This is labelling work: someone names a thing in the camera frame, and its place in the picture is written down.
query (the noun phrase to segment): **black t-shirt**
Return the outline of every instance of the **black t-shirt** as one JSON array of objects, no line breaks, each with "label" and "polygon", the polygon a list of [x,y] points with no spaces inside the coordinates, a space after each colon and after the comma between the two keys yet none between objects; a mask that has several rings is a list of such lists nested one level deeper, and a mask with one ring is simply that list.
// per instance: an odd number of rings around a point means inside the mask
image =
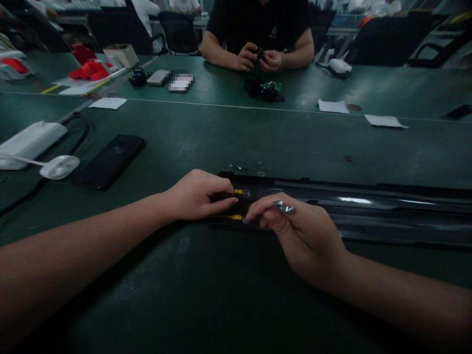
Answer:
[{"label": "black t-shirt", "polygon": [[206,29],[237,55],[247,42],[264,50],[293,47],[309,27],[308,0],[216,0]]}]

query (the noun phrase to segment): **black cable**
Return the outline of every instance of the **black cable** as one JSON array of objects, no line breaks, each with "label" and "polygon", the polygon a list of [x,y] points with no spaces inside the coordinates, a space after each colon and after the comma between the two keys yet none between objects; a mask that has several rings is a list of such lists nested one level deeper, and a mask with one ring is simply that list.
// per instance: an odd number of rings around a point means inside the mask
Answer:
[{"label": "black cable", "polygon": [[[78,112],[74,112],[66,121],[64,121],[62,123],[62,125],[66,125],[68,123],[70,123],[73,119],[81,119],[82,121],[85,122],[85,129],[84,129],[84,132],[82,133],[82,135],[80,136],[80,139],[77,141],[77,143],[72,147],[72,149],[69,151],[69,153],[67,155],[73,155],[78,149],[79,147],[82,145],[82,143],[84,142],[84,140],[87,138],[87,136],[89,135],[89,131],[90,131],[90,122],[88,120],[86,120],[80,113]],[[36,186],[34,186],[34,188],[29,191],[27,194],[25,194],[24,196],[22,196],[20,199],[18,199],[17,201],[13,202],[12,204],[10,204],[9,206],[3,208],[2,210],[0,210],[0,218],[7,215],[9,212],[11,212],[13,209],[15,209],[16,207],[20,206],[22,203],[26,202],[28,199],[31,199],[32,197],[36,196],[36,194],[39,193],[39,191],[41,189],[43,189],[43,187],[46,185],[46,183],[48,182],[49,180],[46,179],[46,178],[42,178],[37,184]]]},{"label": "black cable", "polygon": [[320,63],[316,62],[315,65],[317,67],[320,67],[322,69],[328,70],[334,77],[337,77],[338,79],[347,79],[348,77],[351,76],[350,72],[346,72],[344,74],[337,73],[336,71],[333,70],[333,68],[329,65],[321,65]]}]

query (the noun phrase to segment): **bracelet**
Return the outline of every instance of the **bracelet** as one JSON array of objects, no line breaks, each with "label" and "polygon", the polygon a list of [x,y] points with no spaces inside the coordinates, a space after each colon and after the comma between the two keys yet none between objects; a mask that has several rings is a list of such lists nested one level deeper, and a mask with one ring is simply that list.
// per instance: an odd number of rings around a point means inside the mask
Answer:
[{"label": "bracelet", "polygon": [[277,70],[280,70],[282,69],[282,67],[284,66],[284,63],[285,63],[285,53],[282,52],[282,62],[280,63],[280,66]]}]

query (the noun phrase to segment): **gray device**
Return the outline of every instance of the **gray device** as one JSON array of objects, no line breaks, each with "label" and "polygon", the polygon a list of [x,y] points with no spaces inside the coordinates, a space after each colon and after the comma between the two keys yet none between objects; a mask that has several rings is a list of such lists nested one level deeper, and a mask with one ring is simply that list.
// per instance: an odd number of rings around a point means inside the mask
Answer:
[{"label": "gray device", "polygon": [[169,81],[170,76],[170,70],[157,70],[148,78],[147,83],[150,86],[164,86]]}]

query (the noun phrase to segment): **black smartphone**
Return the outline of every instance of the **black smartphone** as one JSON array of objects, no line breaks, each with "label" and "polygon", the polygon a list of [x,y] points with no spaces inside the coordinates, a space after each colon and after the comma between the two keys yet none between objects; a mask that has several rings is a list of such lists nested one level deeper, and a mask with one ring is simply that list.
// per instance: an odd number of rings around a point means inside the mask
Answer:
[{"label": "black smartphone", "polygon": [[145,146],[145,140],[117,135],[89,163],[72,176],[71,183],[86,188],[107,190]]},{"label": "black smartphone", "polygon": [[444,115],[445,119],[458,120],[472,113],[472,105],[462,105]]}]

